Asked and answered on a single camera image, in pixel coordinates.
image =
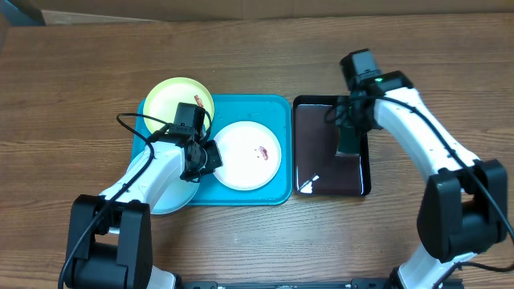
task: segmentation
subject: blue mat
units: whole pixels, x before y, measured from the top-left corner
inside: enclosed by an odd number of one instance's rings
[[[214,119],[210,138],[229,124],[254,121],[268,127],[277,137],[282,151],[279,171],[265,186],[251,191],[227,188],[214,175],[204,176],[197,193],[188,205],[195,206],[262,206],[280,205],[292,193],[292,125],[291,106],[282,96],[273,95],[212,95]],[[143,113],[143,101],[138,113]],[[141,118],[136,120],[136,130],[149,136]],[[145,148],[145,143],[134,136],[132,159]]]

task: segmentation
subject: wooden table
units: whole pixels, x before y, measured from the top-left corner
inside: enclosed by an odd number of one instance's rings
[[[463,145],[514,175],[513,27],[514,14],[447,14],[10,28],[0,58],[0,287],[55,288],[72,202],[129,164],[133,136],[116,114],[174,76],[292,102],[345,92],[339,60],[369,47],[383,71],[409,76]],[[387,132],[369,138],[367,198],[293,195],[281,206],[153,217],[155,265],[224,283],[387,276],[419,243],[424,184]],[[504,242],[476,260],[513,259]],[[513,274],[473,268],[456,276],[470,288],[514,284]]]

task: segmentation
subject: tray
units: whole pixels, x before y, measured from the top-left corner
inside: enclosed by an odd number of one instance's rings
[[[228,124],[249,120],[268,127],[277,137],[282,151],[279,171],[265,186],[251,191],[237,191],[221,184],[212,174],[204,176],[189,206],[265,206],[280,205],[292,193],[292,118],[291,106],[282,96],[274,95],[212,95],[214,119],[210,138]],[[143,113],[141,102],[138,113]],[[141,118],[136,130],[149,136]],[[132,157],[145,148],[145,143],[134,136]]]

